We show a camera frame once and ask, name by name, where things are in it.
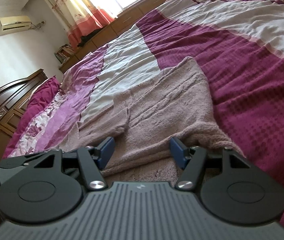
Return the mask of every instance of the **floral curtain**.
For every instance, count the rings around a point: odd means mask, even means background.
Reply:
[[[114,16],[94,6],[90,0],[45,0],[66,30],[71,46],[76,49],[81,36],[86,36],[114,20]]]

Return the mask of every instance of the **air conditioner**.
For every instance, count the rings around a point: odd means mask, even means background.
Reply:
[[[26,31],[31,27],[28,16],[13,16],[0,18],[0,36]]]

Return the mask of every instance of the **triangular cutout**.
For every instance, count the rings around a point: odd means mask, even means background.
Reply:
[[[249,169],[250,168],[247,164],[245,164],[242,160],[240,160],[235,155],[230,155],[229,161],[231,163],[231,168],[233,169]]]
[[[38,163],[34,168],[52,168],[55,162],[55,155],[50,155],[45,158],[42,162]]]

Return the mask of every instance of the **headboard panel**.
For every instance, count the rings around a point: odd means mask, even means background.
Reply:
[[[31,92],[47,79],[43,69],[0,87],[0,160],[25,112]]]

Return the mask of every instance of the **silver bolt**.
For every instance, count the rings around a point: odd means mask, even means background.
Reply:
[[[191,181],[183,180],[178,183],[178,187],[182,189],[189,189],[193,187],[193,183]]]
[[[101,180],[94,180],[90,182],[89,186],[93,189],[102,189],[105,187],[105,183]]]

